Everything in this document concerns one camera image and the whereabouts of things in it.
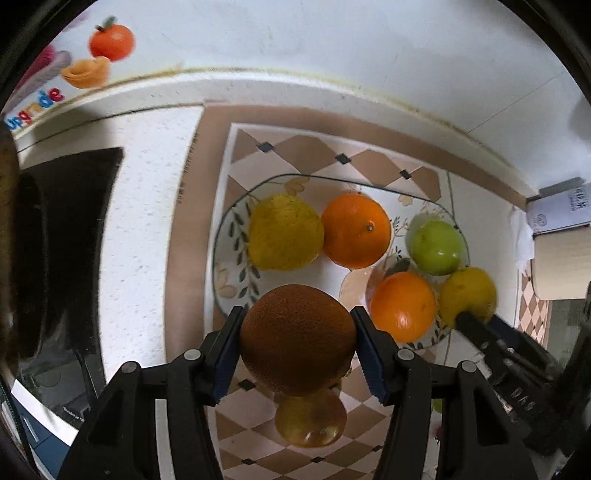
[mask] yellow fruit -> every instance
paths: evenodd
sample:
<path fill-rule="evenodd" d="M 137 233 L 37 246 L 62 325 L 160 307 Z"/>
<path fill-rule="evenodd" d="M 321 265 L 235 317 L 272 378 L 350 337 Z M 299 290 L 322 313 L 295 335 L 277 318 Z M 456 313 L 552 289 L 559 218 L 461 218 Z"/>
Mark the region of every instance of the yellow fruit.
<path fill-rule="evenodd" d="M 441 286 L 439 316 L 443 323 L 451 327 L 455 327 L 456 316 L 461 312 L 471 312 L 486 323 L 495 310 L 495 283 L 481 268 L 458 270 Z"/>
<path fill-rule="evenodd" d="M 254 208 L 249 237 L 248 254 L 260 270 L 295 270 L 318 256 L 324 227 L 306 202 L 281 194 Z"/>
<path fill-rule="evenodd" d="M 309 397 L 285 397 L 275 413 L 279 434 L 302 448 L 331 445 L 341 437 L 346 424 L 347 411 L 328 388 Z"/>

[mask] blue gripper pad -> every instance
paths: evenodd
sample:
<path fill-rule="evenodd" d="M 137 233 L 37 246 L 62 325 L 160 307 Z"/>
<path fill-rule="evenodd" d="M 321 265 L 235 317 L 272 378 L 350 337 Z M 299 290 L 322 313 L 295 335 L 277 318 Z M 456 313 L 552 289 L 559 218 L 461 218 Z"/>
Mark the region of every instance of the blue gripper pad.
<path fill-rule="evenodd" d="M 355 307 L 351 310 L 351 316 L 357 328 L 357 356 L 369 391 L 384 405 L 389 402 L 392 393 L 387 388 L 385 378 L 389 373 L 387 370 L 394 367 L 393 358 L 397 347 L 389 334 L 376 330 L 363 307 Z"/>
<path fill-rule="evenodd" d="M 230 390 L 230 383 L 232 382 L 232 377 L 238 364 L 238 358 L 240 357 L 240 327 L 245 316 L 246 311 L 242 307 L 234 307 L 232 309 L 222 330 L 217 334 L 210 354 L 206 357 L 206 363 L 208 359 L 212 362 L 209 367 L 213 370 L 214 383 L 212 397 L 216 404 Z"/>

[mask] green apple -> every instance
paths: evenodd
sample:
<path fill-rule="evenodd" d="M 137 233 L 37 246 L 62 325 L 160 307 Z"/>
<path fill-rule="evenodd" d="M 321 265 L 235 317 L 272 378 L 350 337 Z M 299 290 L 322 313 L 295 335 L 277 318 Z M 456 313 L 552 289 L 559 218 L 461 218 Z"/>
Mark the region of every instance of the green apple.
<path fill-rule="evenodd" d="M 411 238 L 410 254 L 417 266 L 430 275 L 449 275 L 462 260 L 464 243 L 452 225 L 429 220 Z"/>

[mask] decorative plate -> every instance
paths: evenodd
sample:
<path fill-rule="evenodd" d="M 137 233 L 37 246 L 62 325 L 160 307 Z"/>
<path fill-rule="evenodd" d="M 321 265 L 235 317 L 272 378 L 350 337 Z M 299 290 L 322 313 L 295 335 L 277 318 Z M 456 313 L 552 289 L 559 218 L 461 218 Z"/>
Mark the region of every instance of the decorative plate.
<path fill-rule="evenodd" d="M 261 200 L 288 193 L 307 202 L 319 215 L 335 198 L 344 193 L 362 193 L 378 202 L 388 214 L 392 225 L 392 240 L 384 256 L 374 265 L 362 270 L 349 270 L 336 265 L 320 254 L 309 265 L 287 272 L 260 271 L 248 257 L 248 231 L 252 210 Z M 288 174 L 270 178 L 257 185 L 237 200 L 225 213 L 217 232 L 213 253 L 213 289 L 216 303 L 227 316 L 232 307 L 241 305 L 249 309 L 262 295 L 287 284 L 302 284 L 318 288 L 338 299 L 348 309 L 355 305 L 367 308 L 373 290 L 399 260 L 408 258 L 405 241 L 407 232 L 413 232 L 429 219 L 448 222 L 459 231 L 449 212 L 437 203 L 407 194 L 393 192 L 350 181 L 307 175 Z M 466 246 L 461 267 L 469 265 Z M 433 277 L 410 269 L 426 278 L 436 296 L 447 277 Z M 435 318 L 431 328 L 418 341 L 404 344 L 421 350 L 439 343 L 451 331 Z"/>

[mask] orange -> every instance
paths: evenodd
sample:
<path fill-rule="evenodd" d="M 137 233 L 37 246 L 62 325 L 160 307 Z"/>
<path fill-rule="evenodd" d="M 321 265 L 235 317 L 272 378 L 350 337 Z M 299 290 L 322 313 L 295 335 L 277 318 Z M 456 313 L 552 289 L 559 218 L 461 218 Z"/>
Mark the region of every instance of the orange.
<path fill-rule="evenodd" d="M 369 304 L 375 327 L 402 343 L 414 342 L 425 334 L 435 318 L 436 308 L 431 286 L 412 272 L 399 272 L 386 278 Z"/>
<path fill-rule="evenodd" d="M 110 61 L 118 61 L 128 57 L 134 50 L 134 34 L 126 26 L 116 24 L 115 17 L 109 17 L 96 30 L 88 42 L 93 57 L 107 57 Z"/>
<path fill-rule="evenodd" d="M 390 219 L 379 203 L 359 193 L 347 193 L 322 213 L 322 250 L 337 265 L 351 270 L 376 263 L 390 246 Z"/>

